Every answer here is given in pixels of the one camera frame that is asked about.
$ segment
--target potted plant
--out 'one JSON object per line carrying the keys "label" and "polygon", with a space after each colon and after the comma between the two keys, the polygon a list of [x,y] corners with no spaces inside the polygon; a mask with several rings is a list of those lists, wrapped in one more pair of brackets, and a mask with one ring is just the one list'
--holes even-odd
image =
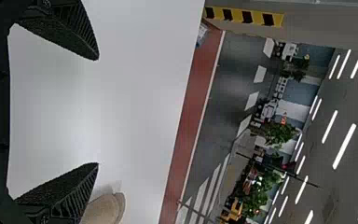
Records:
{"label": "potted plant", "polygon": [[292,139],[297,134],[297,130],[290,124],[280,124],[271,122],[266,129],[266,145],[281,145]]}

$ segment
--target yellow and black striped barrier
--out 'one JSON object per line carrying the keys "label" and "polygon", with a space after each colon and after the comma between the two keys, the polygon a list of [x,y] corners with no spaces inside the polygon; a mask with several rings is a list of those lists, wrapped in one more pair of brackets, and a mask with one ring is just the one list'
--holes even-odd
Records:
{"label": "yellow and black striped barrier", "polygon": [[284,17],[284,15],[280,13],[229,7],[205,7],[202,16],[205,19],[232,21],[271,27],[282,27]]}

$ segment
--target green plant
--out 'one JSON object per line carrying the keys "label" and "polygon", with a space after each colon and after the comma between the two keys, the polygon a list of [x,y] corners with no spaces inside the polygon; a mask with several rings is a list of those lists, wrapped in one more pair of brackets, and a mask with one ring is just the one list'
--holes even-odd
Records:
{"label": "green plant", "polygon": [[296,128],[292,125],[272,122],[266,130],[266,145],[279,145],[286,143],[296,135]]}
{"label": "green plant", "polygon": [[245,197],[242,215],[245,217],[254,217],[255,211],[258,210],[260,206],[267,204],[268,199],[269,197],[265,191],[259,191]]}
{"label": "green plant", "polygon": [[307,70],[310,66],[310,60],[307,60],[305,58],[294,58],[292,60],[292,63],[297,69],[301,70]]}
{"label": "green plant", "polygon": [[296,70],[292,73],[292,78],[297,81],[300,82],[305,76],[305,72],[301,71],[301,70]]}

